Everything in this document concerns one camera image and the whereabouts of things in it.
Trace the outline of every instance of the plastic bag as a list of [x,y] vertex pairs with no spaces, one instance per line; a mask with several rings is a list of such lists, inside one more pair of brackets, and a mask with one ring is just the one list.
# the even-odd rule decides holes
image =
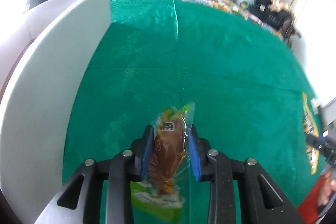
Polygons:
[[132,205],[162,220],[179,221],[187,200],[188,183],[185,141],[193,124],[194,102],[180,110],[166,108],[154,123],[153,144],[147,179],[132,183]]
[[[302,93],[303,99],[303,126],[305,134],[313,134],[315,137],[319,137],[319,130],[317,125],[314,121],[313,115],[308,107],[307,103],[307,94]],[[309,164],[311,166],[310,173],[313,175],[316,173],[317,165],[319,161],[319,151],[307,145],[306,153],[308,155]]]

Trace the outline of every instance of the green cloth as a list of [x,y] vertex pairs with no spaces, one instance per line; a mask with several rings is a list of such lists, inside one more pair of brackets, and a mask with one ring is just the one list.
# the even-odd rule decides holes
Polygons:
[[[314,93],[283,42],[239,16],[179,0],[111,0],[111,11],[73,105],[63,180],[87,158],[127,149],[163,108],[194,101],[200,137],[232,159],[257,159],[298,206],[324,160],[311,176],[302,92]],[[209,184],[190,176],[186,198],[179,223],[206,223]],[[135,224],[161,223],[133,211]]]

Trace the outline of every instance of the food in package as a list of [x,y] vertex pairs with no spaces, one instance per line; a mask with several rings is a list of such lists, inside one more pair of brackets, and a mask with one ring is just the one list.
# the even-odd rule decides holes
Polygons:
[[155,139],[148,166],[147,179],[132,183],[132,204],[158,218],[177,222],[186,196],[188,162],[185,141],[193,122],[194,103],[177,110],[169,107],[154,123]]
[[[308,107],[307,94],[302,93],[303,99],[303,126],[304,133],[313,134],[315,137],[319,137],[319,130],[314,121],[313,115]],[[311,166],[310,173],[313,175],[317,171],[317,165],[319,161],[319,151],[309,145],[306,146],[306,153],[308,155],[309,164]]]

